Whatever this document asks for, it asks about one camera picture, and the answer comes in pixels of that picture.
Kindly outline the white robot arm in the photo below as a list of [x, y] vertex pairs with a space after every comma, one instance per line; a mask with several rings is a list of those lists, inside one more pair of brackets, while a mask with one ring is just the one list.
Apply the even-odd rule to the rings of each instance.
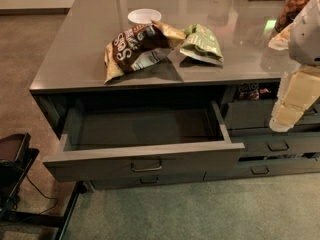
[[269, 122], [273, 131], [287, 132], [320, 97], [320, 0], [310, 0], [268, 47], [287, 49], [299, 64], [282, 76]]

